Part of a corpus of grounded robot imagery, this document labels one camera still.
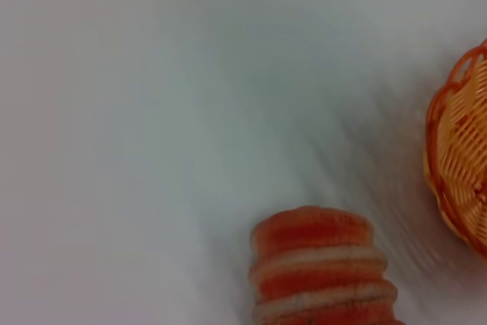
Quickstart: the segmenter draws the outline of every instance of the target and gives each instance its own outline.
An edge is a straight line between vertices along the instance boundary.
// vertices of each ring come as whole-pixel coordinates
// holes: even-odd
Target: white tabletop
[[[422,176],[487,0],[0,0],[0,322],[249,324],[248,234],[369,217],[408,324],[484,324]]]

